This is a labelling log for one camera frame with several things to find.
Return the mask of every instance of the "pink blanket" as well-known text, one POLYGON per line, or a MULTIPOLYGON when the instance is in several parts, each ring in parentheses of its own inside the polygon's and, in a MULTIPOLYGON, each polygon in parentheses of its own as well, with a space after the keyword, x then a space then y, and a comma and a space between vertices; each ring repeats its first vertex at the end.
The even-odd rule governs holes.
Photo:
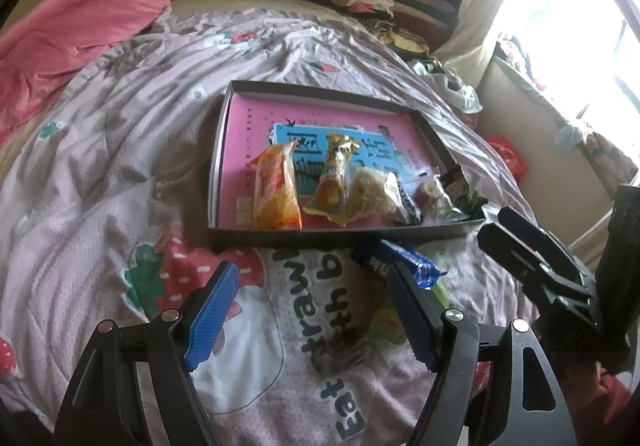
POLYGON ((170 0, 45 0, 0 38, 0 145, 113 44, 170 0))

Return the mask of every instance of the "yellow snack wrapper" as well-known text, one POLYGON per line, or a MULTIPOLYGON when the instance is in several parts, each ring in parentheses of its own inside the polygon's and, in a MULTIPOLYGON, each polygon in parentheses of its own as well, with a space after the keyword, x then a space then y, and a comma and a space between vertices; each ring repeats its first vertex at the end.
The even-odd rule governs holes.
POLYGON ((256 157, 254 228, 301 230, 296 177, 291 154, 298 141, 272 145, 256 157))
POLYGON ((324 159, 324 170, 311 201, 303 208, 310 215, 323 215, 332 222, 347 224, 347 166, 351 154, 360 144, 346 134, 326 135, 329 149, 324 159))

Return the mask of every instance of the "red clothing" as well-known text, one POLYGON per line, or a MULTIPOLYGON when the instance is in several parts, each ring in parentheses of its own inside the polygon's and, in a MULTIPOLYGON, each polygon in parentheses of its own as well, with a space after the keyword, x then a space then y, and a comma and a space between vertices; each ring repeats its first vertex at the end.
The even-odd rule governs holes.
POLYGON ((574 418, 578 446, 636 446, 627 440, 630 425, 638 421, 638 408, 629 405, 632 393, 604 368, 591 404, 574 418))

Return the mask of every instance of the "wall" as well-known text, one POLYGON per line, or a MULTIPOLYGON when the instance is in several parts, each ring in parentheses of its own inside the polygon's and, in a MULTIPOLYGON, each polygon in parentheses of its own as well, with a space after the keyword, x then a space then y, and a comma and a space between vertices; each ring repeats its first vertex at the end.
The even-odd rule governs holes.
POLYGON ((538 224, 571 244, 611 206, 600 179, 581 150, 555 150, 556 120, 495 62, 489 64, 477 91, 484 107, 478 133, 485 139, 505 136, 514 145, 528 168, 520 189, 538 224))

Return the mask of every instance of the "blue gripper pad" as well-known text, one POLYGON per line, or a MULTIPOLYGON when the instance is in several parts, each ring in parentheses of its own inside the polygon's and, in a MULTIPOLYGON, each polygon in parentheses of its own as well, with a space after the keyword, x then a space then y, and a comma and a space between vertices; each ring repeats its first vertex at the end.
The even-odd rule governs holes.
POLYGON ((226 313, 238 293, 239 280, 236 264, 222 262, 184 315, 181 324, 188 336, 184 362, 190 372, 209 359, 226 313))
POLYGON ((386 275, 386 290, 393 303, 415 358, 424 363, 431 372, 437 372, 440 362, 438 341, 442 335, 439 309, 433 308, 426 299, 427 293, 420 289, 404 264, 390 267, 386 275))

